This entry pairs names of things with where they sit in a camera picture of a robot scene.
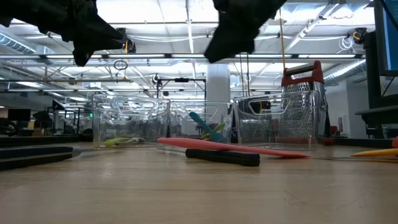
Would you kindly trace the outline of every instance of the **teal utensil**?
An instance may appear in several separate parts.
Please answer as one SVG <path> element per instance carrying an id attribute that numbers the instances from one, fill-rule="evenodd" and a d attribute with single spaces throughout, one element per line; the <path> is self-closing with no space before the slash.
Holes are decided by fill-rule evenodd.
<path id="1" fill-rule="evenodd" d="M 189 117 L 194 120 L 194 122 L 198 123 L 203 129 L 210 133 L 210 141 L 212 142 L 223 142 L 224 136 L 221 133 L 214 132 L 211 128 L 199 117 L 199 115 L 195 112 L 189 113 Z"/>

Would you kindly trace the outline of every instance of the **clear plastic bin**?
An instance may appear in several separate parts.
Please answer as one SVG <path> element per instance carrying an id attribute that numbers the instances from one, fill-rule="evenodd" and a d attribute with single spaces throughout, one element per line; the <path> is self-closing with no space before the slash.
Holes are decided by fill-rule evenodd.
<path id="1" fill-rule="evenodd" d="M 234 100 L 238 141 L 288 151 L 314 151 L 326 110 L 317 91 L 250 96 Z"/>
<path id="2" fill-rule="evenodd" d="M 174 102 L 170 105 L 170 137 L 201 139 L 205 130 L 189 117 L 190 112 L 196 112 L 211 128 L 225 124 L 224 129 L 218 131 L 224 137 L 224 143 L 231 142 L 231 128 L 233 119 L 232 103 L 208 102 Z"/>
<path id="3" fill-rule="evenodd" d="M 169 100 L 109 95 L 93 96 L 94 147 L 117 147 L 109 140 L 140 139 L 151 144 L 166 137 L 169 124 Z M 138 142 L 128 144 L 133 147 Z"/>

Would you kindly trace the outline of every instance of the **pink spatula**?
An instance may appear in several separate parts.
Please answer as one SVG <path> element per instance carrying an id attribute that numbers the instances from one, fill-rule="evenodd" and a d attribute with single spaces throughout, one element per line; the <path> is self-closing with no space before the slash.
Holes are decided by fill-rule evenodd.
<path id="1" fill-rule="evenodd" d="M 159 138 L 157 142 L 162 144 L 168 144 L 171 146 L 184 147 L 187 149 L 205 149 L 205 150 L 229 150 L 237 152 L 251 152 L 259 153 L 270 156 L 282 156 L 289 158 L 306 158 L 309 155 L 299 154 L 299 153 L 289 153 L 282 152 L 272 149 L 263 149 L 256 147 L 246 147 L 246 146 L 234 146 L 230 144 L 209 142 L 204 140 L 189 139 L 189 138 Z"/>

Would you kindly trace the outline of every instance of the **office desk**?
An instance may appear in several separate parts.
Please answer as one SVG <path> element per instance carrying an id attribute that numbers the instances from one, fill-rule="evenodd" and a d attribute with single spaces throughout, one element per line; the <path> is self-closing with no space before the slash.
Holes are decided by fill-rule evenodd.
<path id="1" fill-rule="evenodd" d="M 241 167 L 151 148 L 88 152 L 0 172 L 0 220 L 395 224 L 397 176 L 396 163 L 264 158 L 260 167 Z"/>

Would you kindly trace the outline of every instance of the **monitor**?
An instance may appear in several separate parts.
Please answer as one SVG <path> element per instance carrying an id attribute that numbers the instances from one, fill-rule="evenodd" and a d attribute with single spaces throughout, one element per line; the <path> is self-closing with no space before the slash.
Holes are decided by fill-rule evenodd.
<path id="1" fill-rule="evenodd" d="M 385 0 L 385 2 L 394 19 L 398 21 L 398 1 Z M 380 75 L 390 76 L 389 73 L 398 72 L 398 30 L 394 27 L 380 1 L 374 2 L 374 18 Z"/>
<path id="2" fill-rule="evenodd" d="M 30 109 L 8 109 L 8 120 L 30 121 Z"/>

